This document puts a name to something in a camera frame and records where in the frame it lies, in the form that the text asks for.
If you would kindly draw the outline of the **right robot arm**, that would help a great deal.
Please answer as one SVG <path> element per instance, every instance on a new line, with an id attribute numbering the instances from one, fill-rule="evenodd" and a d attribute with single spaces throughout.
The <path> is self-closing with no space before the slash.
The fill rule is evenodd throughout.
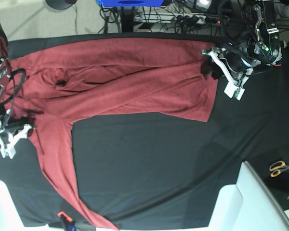
<path id="1" fill-rule="evenodd" d="M 3 157 L 13 158 L 15 145 L 20 139 L 26 139 L 29 130 L 33 129 L 26 118 L 11 121 L 12 109 L 5 105 L 14 100 L 25 81 L 26 71 L 12 71 L 8 57 L 8 40 L 0 24 L 0 152 Z"/>

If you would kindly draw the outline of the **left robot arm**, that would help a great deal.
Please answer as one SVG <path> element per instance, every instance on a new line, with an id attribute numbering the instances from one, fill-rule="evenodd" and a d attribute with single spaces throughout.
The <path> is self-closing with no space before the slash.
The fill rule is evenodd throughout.
<path id="1" fill-rule="evenodd" d="M 260 74 L 280 64 L 282 48 L 276 25 L 275 7 L 272 0 L 246 0 L 239 4 L 246 31 L 231 37 L 223 19 L 222 8 L 217 7 L 221 35 L 228 39 L 221 47 L 203 50 L 208 57 L 201 73 L 214 79 L 226 77 L 235 86 L 241 87 L 254 74 Z"/>

